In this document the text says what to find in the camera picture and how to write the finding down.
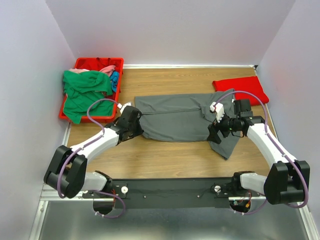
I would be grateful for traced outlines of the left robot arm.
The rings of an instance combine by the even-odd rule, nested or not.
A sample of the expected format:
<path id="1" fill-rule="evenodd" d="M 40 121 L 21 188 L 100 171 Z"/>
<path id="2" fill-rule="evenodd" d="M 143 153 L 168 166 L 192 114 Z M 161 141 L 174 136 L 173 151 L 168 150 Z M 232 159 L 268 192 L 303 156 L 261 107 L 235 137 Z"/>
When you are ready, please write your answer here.
<path id="1" fill-rule="evenodd" d="M 60 198 L 71 199 L 81 191 L 107 197 L 113 190 L 112 178 L 97 170 L 87 172 L 88 163 L 106 150 L 142 135 L 141 116 L 140 110 L 127 105 L 120 117 L 103 126 L 96 135 L 72 147 L 59 146 L 44 174 L 44 183 L 57 190 Z"/>

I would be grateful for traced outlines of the grey t shirt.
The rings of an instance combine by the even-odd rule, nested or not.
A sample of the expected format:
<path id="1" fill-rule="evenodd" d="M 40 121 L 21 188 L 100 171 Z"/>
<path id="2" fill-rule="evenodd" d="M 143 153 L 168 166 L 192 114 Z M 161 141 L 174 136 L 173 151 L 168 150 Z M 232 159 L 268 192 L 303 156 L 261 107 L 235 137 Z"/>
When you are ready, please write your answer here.
<path id="1" fill-rule="evenodd" d="M 142 116 L 140 125 L 147 139 L 163 142 L 202 142 L 209 136 L 208 126 L 216 115 L 210 105 L 227 95 L 221 103 L 227 116 L 233 118 L 235 96 L 232 90 L 214 93 L 189 93 L 137 96 L 135 107 Z"/>

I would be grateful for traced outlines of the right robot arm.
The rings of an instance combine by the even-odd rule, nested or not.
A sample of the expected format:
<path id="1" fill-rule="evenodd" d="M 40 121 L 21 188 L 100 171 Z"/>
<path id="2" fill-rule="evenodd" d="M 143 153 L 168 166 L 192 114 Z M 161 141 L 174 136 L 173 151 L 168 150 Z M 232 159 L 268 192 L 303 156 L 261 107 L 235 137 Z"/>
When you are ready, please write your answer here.
<path id="1" fill-rule="evenodd" d="M 292 208 L 302 208 L 309 200 L 310 166 L 306 161 L 297 160 L 272 134 L 267 119 L 254 116 L 249 100 L 235 100 L 235 117 L 226 114 L 220 102 L 212 102 L 210 112 L 215 120 L 208 126 L 208 140 L 221 144 L 235 132 L 241 132 L 259 149 L 269 165 L 266 176 L 251 171 L 236 172 L 230 183 L 230 191 L 241 196 L 247 190 L 266 197 L 272 205 L 286 204 Z"/>

